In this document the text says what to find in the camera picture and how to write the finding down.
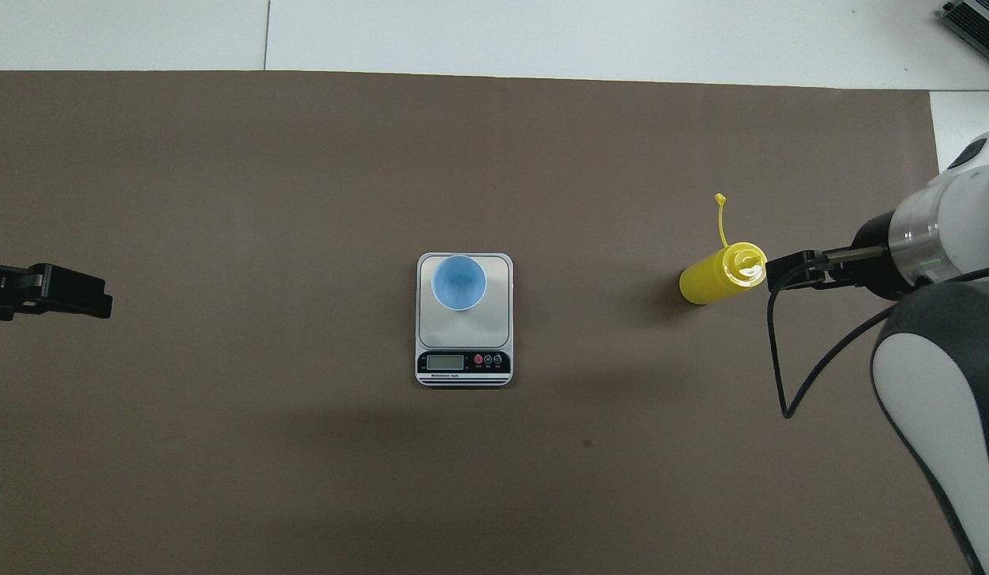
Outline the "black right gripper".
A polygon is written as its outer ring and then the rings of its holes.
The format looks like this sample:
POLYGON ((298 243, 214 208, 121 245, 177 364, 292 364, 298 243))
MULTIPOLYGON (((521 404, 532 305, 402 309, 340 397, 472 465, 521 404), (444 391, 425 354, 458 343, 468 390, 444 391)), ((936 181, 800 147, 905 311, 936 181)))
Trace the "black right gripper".
POLYGON ((888 301, 899 301, 914 291, 897 269, 892 258, 889 230, 893 211, 883 212, 864 222, 857 229, 850 247, 880 248, 877 256, 850 262, 850 280, 843 265, 834 262, 827 252, 808 250, 794 252, 765 266, 766 288, 769 292, 789 290, 837 290, 837 288, 866 288, 871 294, 888 301))

